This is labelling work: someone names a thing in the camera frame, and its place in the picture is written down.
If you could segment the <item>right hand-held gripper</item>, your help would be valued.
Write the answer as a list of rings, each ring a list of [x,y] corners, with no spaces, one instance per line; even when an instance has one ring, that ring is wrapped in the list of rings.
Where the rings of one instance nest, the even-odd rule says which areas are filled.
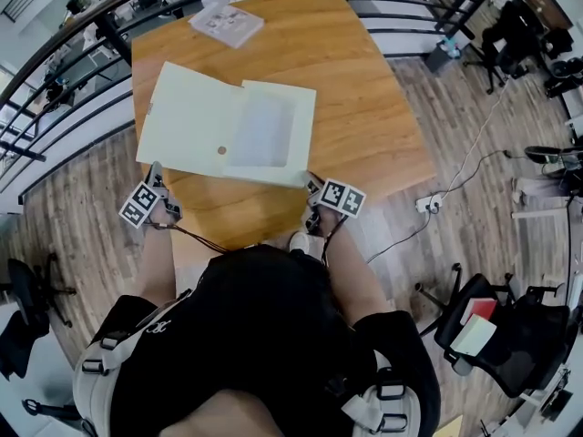
[[[311,234],[320,226],[318,207],[336,211],[344,218],[357,219],[367,199],[367,194],[358,188],[331,178],[312,179],[308,171],[304,173],[304,184],[308,190],[307,231]]]

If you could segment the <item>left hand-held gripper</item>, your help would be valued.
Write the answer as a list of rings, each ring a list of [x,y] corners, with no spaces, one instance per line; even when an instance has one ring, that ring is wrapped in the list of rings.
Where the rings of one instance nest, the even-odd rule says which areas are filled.
[[[174,199],[163,183],[163,167],[154,161],[148,172],[148,182],[140,181],[130,193],[119,216],[132,228],[139,229],[149,220],[154,207],[162,202],[165,210],[178,222],[182,219],[182,206]]]

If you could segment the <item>pale green box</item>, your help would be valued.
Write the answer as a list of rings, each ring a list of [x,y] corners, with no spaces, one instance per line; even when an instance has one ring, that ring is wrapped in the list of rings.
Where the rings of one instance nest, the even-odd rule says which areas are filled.
[[[300,188],[315,100],[313,89],[253,80],[234,86],[167,62],[149,102],[137,160]]]

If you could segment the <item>person's left forearm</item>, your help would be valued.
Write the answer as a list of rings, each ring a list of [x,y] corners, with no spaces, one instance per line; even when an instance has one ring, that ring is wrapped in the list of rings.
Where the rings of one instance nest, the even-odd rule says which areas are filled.
[[[141,261],[138,265],[139,296],[156,306],[174,300],[176,273],[169,226],[171,217],[152,217],[145,231]]]

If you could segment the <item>person's right forearm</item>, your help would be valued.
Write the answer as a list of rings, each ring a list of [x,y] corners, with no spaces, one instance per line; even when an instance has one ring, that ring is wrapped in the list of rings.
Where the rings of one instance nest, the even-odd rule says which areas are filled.
[[[319,213],[320,230],[328,242],[325,253],[332,293],[347,323],[353,327],[368,316],[392,311],[394,306],[365,262],[349,229],[340,224],[342,215],[325,207],[321,207]]]

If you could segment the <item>person's white shoe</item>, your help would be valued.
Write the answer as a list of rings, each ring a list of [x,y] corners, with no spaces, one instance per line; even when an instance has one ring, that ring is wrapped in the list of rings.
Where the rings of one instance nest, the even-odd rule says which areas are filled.
[[[288,250],[289,252],[300,251],[304,254],[309,254],[311,249],[311,237],[302,231],[296,231],[290,238]]]

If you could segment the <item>white power strip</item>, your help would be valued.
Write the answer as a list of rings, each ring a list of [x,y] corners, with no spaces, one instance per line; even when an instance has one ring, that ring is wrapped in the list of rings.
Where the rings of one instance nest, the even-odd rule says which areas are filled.
[[[419,198],[415,202],[415,208],[419,213],[436,214],[443,206],[443,199],[440,193],[435,193],[425,198]]]

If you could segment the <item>person's black shirt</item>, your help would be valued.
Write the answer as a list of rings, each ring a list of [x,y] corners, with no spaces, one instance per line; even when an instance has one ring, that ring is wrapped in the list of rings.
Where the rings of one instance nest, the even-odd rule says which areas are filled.
[[[213,259],[190,296],[148,328],[120,369],[111,437],[161,437],[221,391],[267,408],[283,437],[351,437],[342,407],[382,383],[420,408],[414,437],[441,411],[435,370],[410,314],[349,325],[315,259],[269,246]]]

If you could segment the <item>grey trash bin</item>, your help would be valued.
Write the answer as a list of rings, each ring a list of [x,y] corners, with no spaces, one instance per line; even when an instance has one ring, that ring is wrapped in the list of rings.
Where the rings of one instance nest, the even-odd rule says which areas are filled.
[[[445,38],[436,44],[435,49],[427,56],[424,63],[427,69],[436,75],[459,57],[460,51],[455,40]]]

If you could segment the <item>red book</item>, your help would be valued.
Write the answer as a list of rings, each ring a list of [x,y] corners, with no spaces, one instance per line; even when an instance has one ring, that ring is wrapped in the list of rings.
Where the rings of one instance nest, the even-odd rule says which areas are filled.
[[[466,325],[473,316],[489,320],[496,310],[496,305],[497,300],[491,298],[470,299],[465,306],[464,313],[460,319],[460,324]]]

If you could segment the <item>white body harness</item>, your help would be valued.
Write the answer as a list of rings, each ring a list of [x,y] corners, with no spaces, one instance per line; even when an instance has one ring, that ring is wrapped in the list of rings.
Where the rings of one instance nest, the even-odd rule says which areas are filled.
[[[100,331],[81,355],[74,379],[76,407],[95,437],[111,437],[111,404],[120,369],[143,333],[193,291],[186,290],[160,307],[125,295],[107,315]],[[373,391],[354,394],[342,410],[354,423],[351,437],[391,433],[414,437],[420,428],[420,408],[412,393],[400,384],[382,383]]]

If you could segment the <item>thick cream book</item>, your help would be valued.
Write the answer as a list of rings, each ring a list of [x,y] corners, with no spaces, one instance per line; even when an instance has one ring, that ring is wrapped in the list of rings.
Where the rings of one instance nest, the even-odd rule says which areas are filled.
[[[475,357],[486,346],[496,331],[496,325],[479,315],[472,315],[452,341],[450,348]]]

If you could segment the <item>white desk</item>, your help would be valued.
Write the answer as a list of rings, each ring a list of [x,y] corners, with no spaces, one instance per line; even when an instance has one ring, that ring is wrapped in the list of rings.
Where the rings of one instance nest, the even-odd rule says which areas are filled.
[[[583,208],[582,198],[563,198],[558,206],[553,208],[518,210],[511,213],[511,219],[560,218],[568,215],[572,206]]]

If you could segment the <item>black mesh office chair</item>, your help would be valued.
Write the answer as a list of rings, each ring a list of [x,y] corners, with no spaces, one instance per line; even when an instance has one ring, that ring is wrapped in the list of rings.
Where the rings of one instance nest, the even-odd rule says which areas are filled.
[[[512,273],[505,274],[502,285],[490,283],[481,273],[462,284],[462,266],[456,263],[452,271],[455,284],[447,302],[434,297],[422,284],[415,285],[415,290],[440,310],[421,335],[434,334],[444,358],[458,375],[466,376],[478,368],[509,398],[544,389],[566,362],[580,327],[577,315],[569,307],[543,303],[544,295],[555,294],[558,288],[529,286],[519,295],[512,286],[516,281]],[[463,329],[463,314],[470,301],[478,299],[495,303],[489,321],[496,329],[477,354],[456,351],[454,341]]]

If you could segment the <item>yellow flat board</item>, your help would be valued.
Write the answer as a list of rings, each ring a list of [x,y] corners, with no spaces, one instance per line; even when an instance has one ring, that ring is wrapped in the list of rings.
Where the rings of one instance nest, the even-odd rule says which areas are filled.
[[[459,415],[452,421],[438,429],[433,437],[460,437],[463,424],[463,415]]]

